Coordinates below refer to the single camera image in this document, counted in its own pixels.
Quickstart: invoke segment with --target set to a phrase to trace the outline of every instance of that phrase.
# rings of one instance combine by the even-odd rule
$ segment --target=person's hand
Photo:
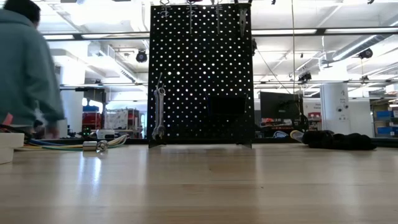
[[[60,131],[57,127],[47,127],[46,128],[46,138],[50,139],[59,139],[60,138]]]

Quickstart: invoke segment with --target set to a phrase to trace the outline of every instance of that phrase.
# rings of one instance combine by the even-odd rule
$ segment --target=pegboard stand
[[[254,93],[250,10],[241,35],[234,4],[151,7],[147,137],[155,128],[154,90],[165,89],[161,140],[149,147],[183,142],[234,142],[251,147],[254,139]],[[211,116],[209,98],[246,97],[241,116]]]

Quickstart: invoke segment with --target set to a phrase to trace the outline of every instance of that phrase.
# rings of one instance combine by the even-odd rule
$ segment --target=gray hoodie
[[[0,10],[0,123],[33,125],[39,106],[49,125],[64,119],[59,84],[46,40],[28,18]]]

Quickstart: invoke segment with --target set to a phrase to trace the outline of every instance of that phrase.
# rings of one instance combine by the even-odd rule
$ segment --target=wooden table
[[[299,144],[16,152],[0,222],[398,223],[398,150]]]

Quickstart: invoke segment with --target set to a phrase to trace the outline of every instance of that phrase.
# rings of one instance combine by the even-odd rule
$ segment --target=computer monitor
[[[298,95],[287,93],[260,93],[261,117],[299,119],[303,101]]]

